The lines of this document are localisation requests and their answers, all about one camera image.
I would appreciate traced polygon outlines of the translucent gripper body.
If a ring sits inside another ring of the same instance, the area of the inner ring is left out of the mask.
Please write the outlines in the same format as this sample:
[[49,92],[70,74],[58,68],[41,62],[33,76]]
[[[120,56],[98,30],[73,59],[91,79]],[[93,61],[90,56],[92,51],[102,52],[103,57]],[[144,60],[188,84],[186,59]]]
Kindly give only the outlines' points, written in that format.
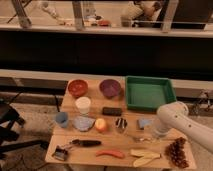
[[156,139],[163,138],[167,135],[167,127],[159,119],[154,119],[151,122],[150,132]]

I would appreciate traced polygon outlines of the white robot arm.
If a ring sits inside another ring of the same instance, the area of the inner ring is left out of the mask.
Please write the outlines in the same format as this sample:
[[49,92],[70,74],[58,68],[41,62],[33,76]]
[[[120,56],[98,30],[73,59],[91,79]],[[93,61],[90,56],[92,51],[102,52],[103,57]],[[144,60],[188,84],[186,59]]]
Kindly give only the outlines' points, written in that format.
[[188,117],[189,109],[183,102],[176,101],[161,105],[151,126],[155,138],[165,137],[174,128],[189,136],[213,154],[213,129]]

